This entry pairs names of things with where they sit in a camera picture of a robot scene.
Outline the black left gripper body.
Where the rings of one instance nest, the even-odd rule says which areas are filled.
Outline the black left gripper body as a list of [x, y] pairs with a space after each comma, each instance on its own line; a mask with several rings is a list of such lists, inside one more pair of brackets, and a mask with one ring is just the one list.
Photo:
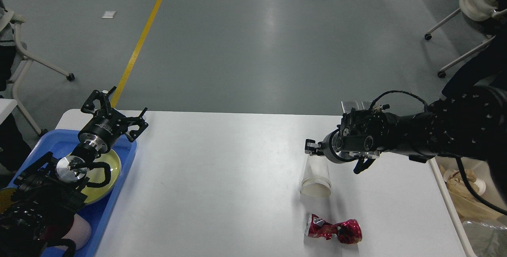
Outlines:
[[92, 118], [78, 133], [77, 154], [108, 153], [127, 131], [125, 116]]

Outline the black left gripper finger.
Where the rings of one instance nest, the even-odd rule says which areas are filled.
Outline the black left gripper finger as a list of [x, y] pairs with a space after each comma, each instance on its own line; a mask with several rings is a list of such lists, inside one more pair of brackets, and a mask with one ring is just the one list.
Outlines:
[[82, 113], [92, 114], [93, 118], [113, 119], [114, 111], [109, 97], [116, 91], [112, 87], [109, 91], [94, 90], [81, 107]]
[[129, 142], [136, 141], [149, 126], [144, 118], [147, 110], [148, 108], [144, 108], [138, 116], [121, 117], [119, 119], [120, 135], [124, 135]]

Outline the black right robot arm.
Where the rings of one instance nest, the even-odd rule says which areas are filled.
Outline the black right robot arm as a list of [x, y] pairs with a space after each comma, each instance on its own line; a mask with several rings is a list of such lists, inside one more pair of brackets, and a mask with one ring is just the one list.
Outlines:
[[506, 91], [474, 86], [424, 112], [397, 116], [371, 105], [344, 113], [322, 141], [307, 139], [305, 152], [342, 164], [357, 161], [358, 174], [383, 152], [425, 163], [435, 156], [485, 161], [506, 197]]

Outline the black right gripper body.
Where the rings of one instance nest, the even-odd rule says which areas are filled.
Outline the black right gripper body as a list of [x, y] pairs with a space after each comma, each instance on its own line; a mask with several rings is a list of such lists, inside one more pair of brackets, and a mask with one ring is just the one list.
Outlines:
[[347, 155], [346, 157], [342, 157], [339, 155], [339, 150], [337, 150], [337, 139], [340, 137], [340, 131], [335, 130], [329, 133], [325, 138], [320, 142], [320, 149], [324, 156], [335, 164], [344, 164], [348, 162], [355, 161], [356, 158]]

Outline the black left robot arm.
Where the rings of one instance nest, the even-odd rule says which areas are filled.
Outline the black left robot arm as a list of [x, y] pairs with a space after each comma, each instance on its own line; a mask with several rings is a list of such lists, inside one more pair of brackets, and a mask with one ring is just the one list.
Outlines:
[[74, 257], [78, 243], [68, 236], [76, 215], [91, 203], [90, 191], [107, 195], [116, 185], [113, 166], [103, 157], [125, 137], [136, 141], [148, 127], [147, 108], [127, 116], [112, 107], [116, 91], [94, 90], [81, 106], [91, 116], [77, 134], [76, 146], [62, 157], [48, 151], [27, 165], [1, 194], [1, 256], [40, 257], [63, 247]]

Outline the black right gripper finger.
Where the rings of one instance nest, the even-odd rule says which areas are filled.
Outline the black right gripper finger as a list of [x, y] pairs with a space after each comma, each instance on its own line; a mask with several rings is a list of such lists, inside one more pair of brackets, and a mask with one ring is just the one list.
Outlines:
[[322, 145], [312, 139], [305, 140], [305, 153], [310, 156], [323, 156], [324, 155], [324, 153], [322, 152]]
[[354, 174], [362, 173], [364, 170], [370, 168], [374, 162], [375, 158], [364, 158], [364, 157], [358, 158], [356, 165], [353, 169], [353, 173]]

